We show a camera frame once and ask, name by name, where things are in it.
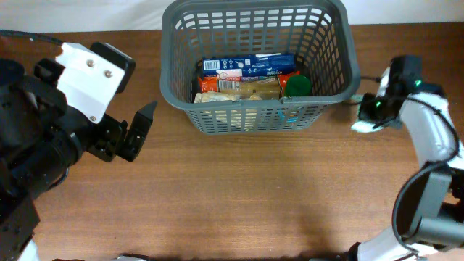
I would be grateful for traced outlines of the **spaghetti pack red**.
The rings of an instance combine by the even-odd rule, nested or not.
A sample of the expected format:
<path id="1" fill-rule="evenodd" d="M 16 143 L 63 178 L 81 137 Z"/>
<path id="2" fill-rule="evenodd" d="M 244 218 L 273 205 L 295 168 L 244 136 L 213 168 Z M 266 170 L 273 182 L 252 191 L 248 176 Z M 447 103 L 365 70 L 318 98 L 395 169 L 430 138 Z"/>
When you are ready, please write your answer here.
<path id="1" fill-rule="evenodd" d="M 250 99 L 255 95 L 261 99 L 280 99 L 290 77 L 300 75 L 300 71 L 286 75 L 232 77 L 219 79 L 217 76 L 197 78 L 202 93 L 214 91 Z"/>

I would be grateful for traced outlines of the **tissue multipack blue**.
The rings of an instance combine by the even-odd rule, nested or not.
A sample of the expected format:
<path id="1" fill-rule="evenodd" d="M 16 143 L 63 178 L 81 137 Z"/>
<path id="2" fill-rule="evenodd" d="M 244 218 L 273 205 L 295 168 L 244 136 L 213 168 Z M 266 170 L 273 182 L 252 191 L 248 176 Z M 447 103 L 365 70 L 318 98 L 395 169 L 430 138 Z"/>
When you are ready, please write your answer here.
<path id="1" fill-rule="evenodd" d="M 250 54 L 202 60 L 203 76 L 237 75 L 244 77 L 285 75 L 297 69 L 293 54 Z"/>

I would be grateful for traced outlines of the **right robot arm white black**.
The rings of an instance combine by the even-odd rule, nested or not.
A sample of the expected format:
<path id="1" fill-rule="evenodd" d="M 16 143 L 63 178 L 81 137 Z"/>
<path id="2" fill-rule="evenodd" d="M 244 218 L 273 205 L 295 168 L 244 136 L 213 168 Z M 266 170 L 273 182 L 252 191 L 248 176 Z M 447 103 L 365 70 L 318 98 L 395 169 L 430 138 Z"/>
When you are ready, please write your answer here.
<path id="1" fill-rule="evenodd" d="M 376 94 L 358 102 L 352 130 L 372 133 L 406 127 L 419 170 L 399 190 L 391 225 L 354 244 L 345 260 L 426 260 L 463 248 L 463 143 L 452 123 L 443 88 L 422 77 L 422 59 L 391 60 Z"/>

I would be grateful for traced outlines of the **small round blue tin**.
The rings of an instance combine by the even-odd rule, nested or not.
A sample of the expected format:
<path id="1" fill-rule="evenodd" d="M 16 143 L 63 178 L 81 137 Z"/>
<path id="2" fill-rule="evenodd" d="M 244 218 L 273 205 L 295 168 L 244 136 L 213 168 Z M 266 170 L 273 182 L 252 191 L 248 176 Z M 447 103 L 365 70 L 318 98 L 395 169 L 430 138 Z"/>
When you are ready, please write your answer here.
<path id="1" fill-rule="evenodd" d="M 296 123 L 301 110 L 301 107 L 281 108 L 278 110 L 278 119 L 285 124 Z"/>

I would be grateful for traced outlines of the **green lid jar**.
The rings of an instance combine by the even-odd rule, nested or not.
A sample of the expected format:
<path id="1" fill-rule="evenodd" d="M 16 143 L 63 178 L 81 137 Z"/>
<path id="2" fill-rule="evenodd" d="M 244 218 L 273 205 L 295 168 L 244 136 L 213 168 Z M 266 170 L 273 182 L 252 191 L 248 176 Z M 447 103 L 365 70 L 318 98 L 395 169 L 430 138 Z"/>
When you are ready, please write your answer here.
<path id="1" fill-rule="evenodd" d="M 286 81 L 284 96 L 309 96 L 312 92 L 311 81 L 303 75 L 293 75 Z"/>

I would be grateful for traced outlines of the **white teal packet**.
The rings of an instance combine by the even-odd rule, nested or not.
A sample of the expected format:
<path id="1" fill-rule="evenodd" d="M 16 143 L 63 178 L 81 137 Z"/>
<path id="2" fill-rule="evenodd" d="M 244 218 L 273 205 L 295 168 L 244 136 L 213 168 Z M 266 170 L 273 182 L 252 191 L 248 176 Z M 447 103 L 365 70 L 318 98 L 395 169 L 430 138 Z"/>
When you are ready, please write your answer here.
<path id="1" fill-rule="evenodd" d="M 373 133 L 383 129 L 379 115 L 382 102 L 375 94 L 366 93 L 355 103 L 357 116 L 351 130 L 358 133 Z"/>

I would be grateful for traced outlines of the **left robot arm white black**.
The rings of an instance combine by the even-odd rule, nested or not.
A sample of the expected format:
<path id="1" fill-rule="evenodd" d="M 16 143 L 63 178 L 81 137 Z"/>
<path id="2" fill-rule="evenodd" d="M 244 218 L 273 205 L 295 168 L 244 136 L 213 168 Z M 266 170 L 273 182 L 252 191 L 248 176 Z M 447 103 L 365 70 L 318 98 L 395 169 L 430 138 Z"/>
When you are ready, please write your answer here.
<path id="1" fill-rule="evenodd" d="M 57 81 L 63 66 L 42 59 L 32 76 L 1 60 L 1 259 L 19 260 L 40 218 L 34 200 L 61 184 L 86 152 L 104 162 L 139 155 L 157 103 L 131 124 L 104 115 L 100 123 L 68 105 Z"/>

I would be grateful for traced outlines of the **rice bag beige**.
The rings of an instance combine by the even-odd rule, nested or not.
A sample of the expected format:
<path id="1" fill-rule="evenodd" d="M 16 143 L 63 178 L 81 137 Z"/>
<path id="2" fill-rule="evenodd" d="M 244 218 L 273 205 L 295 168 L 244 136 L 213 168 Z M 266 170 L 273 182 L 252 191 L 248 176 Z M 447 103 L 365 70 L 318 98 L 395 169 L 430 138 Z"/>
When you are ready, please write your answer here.
<path id="1" fill-rule="evenodd" d="M 197 94 L 193 109 L 186 111 L 192 123 L 208 134 L 245 133 L 257 131 L 265 124 L 276 100 L 264 100 L 253 94 L 250 98 L 209 91 Z"/>

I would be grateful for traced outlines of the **grey plastic basket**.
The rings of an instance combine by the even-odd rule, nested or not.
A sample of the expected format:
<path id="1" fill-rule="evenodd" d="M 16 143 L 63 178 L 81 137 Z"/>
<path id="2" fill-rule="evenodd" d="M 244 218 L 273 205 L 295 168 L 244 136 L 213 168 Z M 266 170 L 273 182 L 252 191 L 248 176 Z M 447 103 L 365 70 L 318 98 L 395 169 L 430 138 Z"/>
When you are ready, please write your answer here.
<path id="1" fill-rule="evenodd" d="M 339 0 L 174 1 L 160 90 L 206 134 L 295 131 L 360 84 Z"/>

